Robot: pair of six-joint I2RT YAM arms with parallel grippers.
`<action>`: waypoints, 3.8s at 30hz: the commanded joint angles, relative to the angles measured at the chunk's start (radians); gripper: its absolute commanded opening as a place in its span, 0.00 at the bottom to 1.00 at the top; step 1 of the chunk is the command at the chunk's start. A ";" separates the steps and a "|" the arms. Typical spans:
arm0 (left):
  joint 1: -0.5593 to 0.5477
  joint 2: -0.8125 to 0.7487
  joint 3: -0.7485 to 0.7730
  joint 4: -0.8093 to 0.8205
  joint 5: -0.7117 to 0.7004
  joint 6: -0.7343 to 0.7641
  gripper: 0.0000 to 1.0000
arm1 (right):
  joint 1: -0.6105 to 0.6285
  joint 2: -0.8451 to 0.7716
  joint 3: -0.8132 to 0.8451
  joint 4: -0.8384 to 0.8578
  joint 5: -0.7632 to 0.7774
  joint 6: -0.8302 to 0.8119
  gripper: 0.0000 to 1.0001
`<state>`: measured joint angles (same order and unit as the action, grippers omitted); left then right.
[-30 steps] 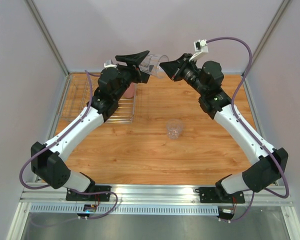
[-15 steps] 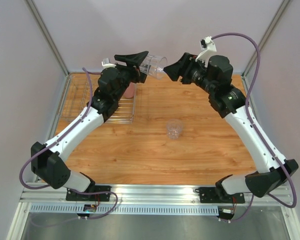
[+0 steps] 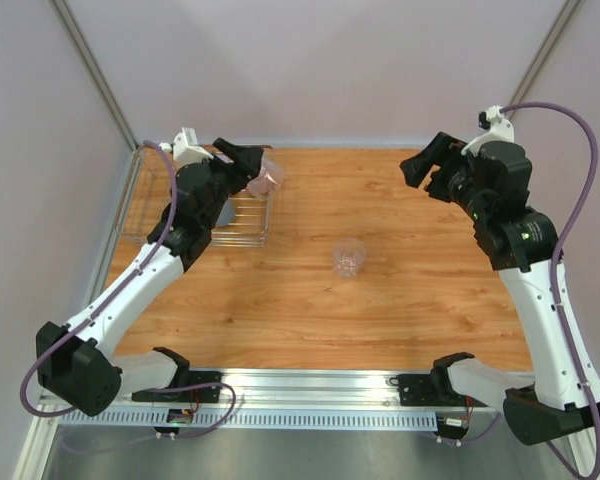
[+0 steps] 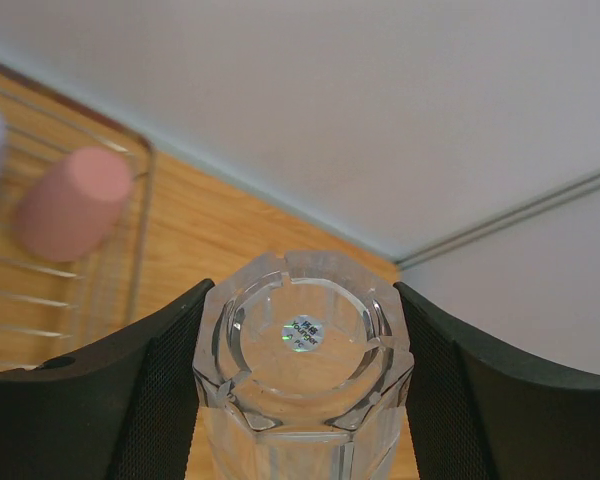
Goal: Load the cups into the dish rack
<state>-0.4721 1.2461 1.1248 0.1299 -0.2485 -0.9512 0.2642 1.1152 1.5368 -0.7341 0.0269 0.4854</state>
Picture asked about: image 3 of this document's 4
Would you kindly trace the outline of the clear glass tumbler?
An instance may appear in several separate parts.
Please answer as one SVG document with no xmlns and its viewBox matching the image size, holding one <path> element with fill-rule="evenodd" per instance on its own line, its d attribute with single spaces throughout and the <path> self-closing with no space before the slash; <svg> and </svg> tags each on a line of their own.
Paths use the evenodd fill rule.
<svg viewBox="0 0 600 480">
<path fill-rule="evenodd" d="M 341 278 L 354 278 L 366 260 L 365 244 L 357 238 L 338 240 L 332 248 L 333 270 Z"/>
<path fill-rule="evenodd" d="M 283 185 L 286 179 L 286 172 L 274 161 L 272 155 L 268 152 L 262 158 L 261 171 L 258 177 L 266 174 L 270 175 L 277 182 L 276 190 Z"/>
</svg>

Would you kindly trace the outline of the pink plastic cup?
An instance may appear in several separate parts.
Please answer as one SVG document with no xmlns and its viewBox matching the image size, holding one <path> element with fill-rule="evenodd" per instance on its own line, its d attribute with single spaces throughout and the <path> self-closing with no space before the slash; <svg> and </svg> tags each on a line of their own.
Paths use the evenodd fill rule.
<svg viewBox="0 0 600 480">
<path fill-rule="evenodd" d="M 254 198 L 267 196 L 277 188 L 277 182 L 268 174 L 250 181 L 246 191 Z"/>
</svg>

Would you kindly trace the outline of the blue plastic cup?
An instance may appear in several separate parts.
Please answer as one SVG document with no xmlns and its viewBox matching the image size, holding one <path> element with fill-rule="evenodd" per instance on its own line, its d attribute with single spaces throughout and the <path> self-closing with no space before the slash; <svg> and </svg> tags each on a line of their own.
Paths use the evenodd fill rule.
<svg viewBox="0 0 600 480">
<path fill-rule="evenodd" d="M 217 228 L 228 227 L 235 219 L 235 209 L 231 198 L 227 199 L 222 206 L 216 221 Z"/>
</svg>

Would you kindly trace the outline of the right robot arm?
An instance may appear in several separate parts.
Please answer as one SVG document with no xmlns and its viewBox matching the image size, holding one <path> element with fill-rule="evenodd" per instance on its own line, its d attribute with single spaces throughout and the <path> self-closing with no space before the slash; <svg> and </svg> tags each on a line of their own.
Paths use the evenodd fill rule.
<svg viewBox="0 0 600 480">
<path fill-rule="evenodd" d="M 494 369 L 466 352 L 437 359 L 430 381 L 434 399 L 452 405 L 466 396 L 497 410 L 527 446 L 592 427 L 591 406 L 600 416 L 600 377 L 579 336 L 564 266 L 555 268 L 558 284 L 550 281 L 558 234 L 546 215 L 527 204 L 532 164 L 525 150 L 492 140 L 471 151 L 440 132 L 400 169 L 407 186 L 422 187 L 468 215 L 477 245 L 515 305 L 532 359 L 531 378 Z"/>
</svg>

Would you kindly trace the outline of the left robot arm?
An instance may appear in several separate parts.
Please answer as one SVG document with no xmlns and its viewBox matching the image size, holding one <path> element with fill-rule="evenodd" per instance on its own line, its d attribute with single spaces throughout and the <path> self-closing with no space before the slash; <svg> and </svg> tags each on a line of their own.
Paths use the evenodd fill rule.
<svg viewBox="0 0 600 480">
<path fill-rule="evenodd" d="M 166 164 L 170 201 L 138 255 L 99 297 L 61 325 L 36 334 L 36 362 L 26 374 L 88 416 L 121 395 L 148 392 L 177 401 L 189 389 L 189 362 L 164 347 L 118 357 L 118 343 L 167 286 L 184 275 L 210 245 L 221 210 L 262 169 L 260 146 L 222 138 L 191 163 L 175 167 L 166 152 L 146 141 Z"/>
</svg>

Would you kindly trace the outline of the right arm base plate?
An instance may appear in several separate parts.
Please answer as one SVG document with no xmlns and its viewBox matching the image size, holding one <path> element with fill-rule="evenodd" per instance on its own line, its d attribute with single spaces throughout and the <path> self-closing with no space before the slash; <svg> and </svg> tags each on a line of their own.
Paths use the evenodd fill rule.
<svg viewBox="0 0 600 480">
<path fill-rule="evenodd" d="M 438 393 L 429 374 L 401 373 L 388 384 L 395 387 L 403 407 L 485 407 L 485 404 L 463 395 Z"/>
</svg>

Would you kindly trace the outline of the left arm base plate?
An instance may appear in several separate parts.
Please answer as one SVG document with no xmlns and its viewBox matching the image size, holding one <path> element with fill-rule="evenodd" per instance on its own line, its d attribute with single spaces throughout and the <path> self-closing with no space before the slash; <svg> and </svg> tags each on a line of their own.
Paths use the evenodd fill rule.
<svg viewBox="0 0 600 480">
<path fill-rule="evenodd" d="M 223 380 L 223 374 L 217 370 L 189 370 L 177 373 L 168 388 L 197 386 L 197 389 L 173 393 L 141 391 L 131 395 L 134 402 L 158 403 L 209 403 L 219 402 L 221 387 L 217 383 Z"/>
</svg>

